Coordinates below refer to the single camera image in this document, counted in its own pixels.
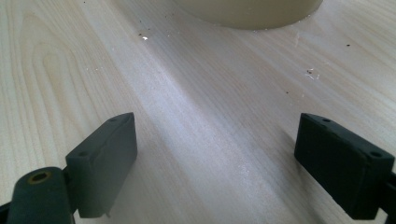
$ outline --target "clamp jaw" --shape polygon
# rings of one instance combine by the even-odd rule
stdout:
[[[108,215],[136,156],[134,114],[107,120],[66,156],[63,170],[23,176],[0,207],[0,224],[71,224],[76,210],[81,217]]]
[[[338,123],[302,114],[297,161],[353,219],[375,219],[378,208],[396,223],[394,157]]]

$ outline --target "wood grain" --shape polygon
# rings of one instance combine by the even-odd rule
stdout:
[[[133,111],[139,154],[113,216],[78,223],[383,223],[351,220],[292,153],[308,112],[396,154],[395,27],[391,0],[325,1],[268,31],[171,0],[3,0],[0,203]]]

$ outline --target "wooden board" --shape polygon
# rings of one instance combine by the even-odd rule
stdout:
[[[171,0],[3,0],[0,203],[133,111],[139,154],[113,216],[77,223],[383,223],[351,220],[293,149],[307,112],[396,154],[395,39],[392,0],[324,1],[268,31]]]

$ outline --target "black clamp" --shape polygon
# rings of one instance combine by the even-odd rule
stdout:
[[[336,122],[302,114],[297,161],[353,219],[375,219],[378,208],[396,223],[394,157]]]
[[[134,114],[107,120],[66,156],[63,170],[23,176],[0,207],[0,224],[70,224],[76,210],[81,217],[108,215],[136,156]]]

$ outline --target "light wood surface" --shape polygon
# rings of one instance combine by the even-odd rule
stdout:
[[[350,219],[293,149],[308,112],[396,155],[395,41],[393,0],[324,1],[257,32],[171,0],[2,0],[0,203],[133,111],[139,152],[113,216],[78,223],[383,223]]]

